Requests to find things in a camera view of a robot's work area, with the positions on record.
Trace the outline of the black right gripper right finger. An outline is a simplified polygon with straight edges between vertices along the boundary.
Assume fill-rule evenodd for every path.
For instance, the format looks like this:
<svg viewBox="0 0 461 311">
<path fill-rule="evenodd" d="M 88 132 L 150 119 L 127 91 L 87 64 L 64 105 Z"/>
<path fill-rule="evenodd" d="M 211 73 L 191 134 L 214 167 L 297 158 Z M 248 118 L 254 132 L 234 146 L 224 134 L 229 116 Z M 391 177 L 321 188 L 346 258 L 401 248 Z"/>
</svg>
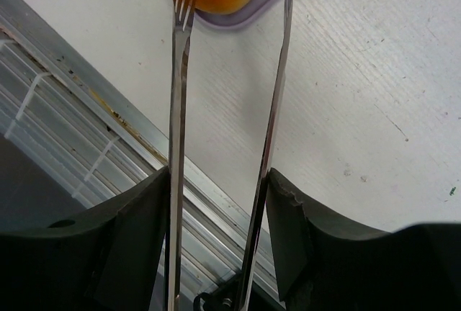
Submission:
<svg viewBox="0 0 461 311">
<path fill-rule="evenodd" d="M 288 310 L 458 310 L 460 225 L 385 232 L 269 175 L 267 216 L 279 299 Z"/>
</svg>

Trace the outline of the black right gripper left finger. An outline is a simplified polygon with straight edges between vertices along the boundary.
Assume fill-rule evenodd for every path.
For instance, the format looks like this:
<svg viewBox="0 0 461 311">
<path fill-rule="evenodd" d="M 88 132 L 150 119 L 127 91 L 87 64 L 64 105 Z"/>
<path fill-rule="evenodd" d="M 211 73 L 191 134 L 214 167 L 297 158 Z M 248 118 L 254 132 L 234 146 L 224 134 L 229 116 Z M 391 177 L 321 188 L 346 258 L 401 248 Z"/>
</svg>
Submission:
<svg viewBox="0 0 461 311">
<path fill-rule="evenodd" d="M 3 310 L 147 310 L 166 233 L 169 172 L 46 228 L 1 234 Z"/>
</svg>

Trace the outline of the metal serving tongs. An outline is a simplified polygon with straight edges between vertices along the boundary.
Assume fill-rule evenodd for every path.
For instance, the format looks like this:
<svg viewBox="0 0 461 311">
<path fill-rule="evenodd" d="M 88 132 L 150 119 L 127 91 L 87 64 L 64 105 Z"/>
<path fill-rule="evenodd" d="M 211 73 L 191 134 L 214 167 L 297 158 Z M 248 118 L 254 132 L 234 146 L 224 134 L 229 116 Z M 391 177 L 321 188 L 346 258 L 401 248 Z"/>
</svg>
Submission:
<svg viewBox="0 0 461 311">
<path fill-rule="evenodd" d="M 187 73 L 189 47 L 196 0 L 172 0 L 172 71 L 171 101 L 169 113 L 169 174 L 170 204 L 169 229 L 166 234 L 166 309 L 179 307 L 180 265 L 182 258 L 182 218 L 184 196 L 184 139 L 187 105 Z M 285 0 L 284 32 L 279 54 L 277 76 L 274 82 L 272 103 L 269 112 L 264 149 L 261 157 L 259 177 L 243 256 L 241 279 L 238 285 L 235 310 L 247 310 L 250 305 L 256 252 L 261 232 L 262 218 L 269 185 L 269 171 L 272 165 L 274 142 L 277 134 L 279 109 L 285 88 L 285 69 L 290 45 L 293 0 Z"/>
</svg>

